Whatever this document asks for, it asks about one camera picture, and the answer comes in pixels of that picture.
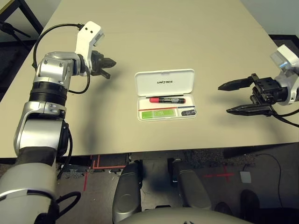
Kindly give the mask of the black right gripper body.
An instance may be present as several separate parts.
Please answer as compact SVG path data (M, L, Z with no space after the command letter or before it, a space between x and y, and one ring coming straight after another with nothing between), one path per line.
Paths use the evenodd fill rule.
M281 87L280 84L271 77L259 78L257 74L251 74L254 87L250 100L252 104L268 104L272 105L286 100L286 87Z

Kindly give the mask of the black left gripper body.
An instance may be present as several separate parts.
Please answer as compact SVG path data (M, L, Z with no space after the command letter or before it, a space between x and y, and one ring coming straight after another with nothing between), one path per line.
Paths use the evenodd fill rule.
M104 58L104 55L100 52L93 50L91 53L91 75L92 76L99 76L103 75L104 70L102 69L102 59Z

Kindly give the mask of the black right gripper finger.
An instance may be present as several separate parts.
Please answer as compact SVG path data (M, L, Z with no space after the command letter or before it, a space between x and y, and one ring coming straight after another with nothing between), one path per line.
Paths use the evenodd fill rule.
M229 81L227 83L224 83L218 87L218 90L220 91L235 91L239 90L241 88L247 88L251 86L253 83L252 77L247 77L243 79L237 79L233 81Z
M271 116L272 115L272 107L268 104L249 104L249 105L240 105L237 107L233 107L226 110L227 113L239 116L256 116L256 115L264 115Z

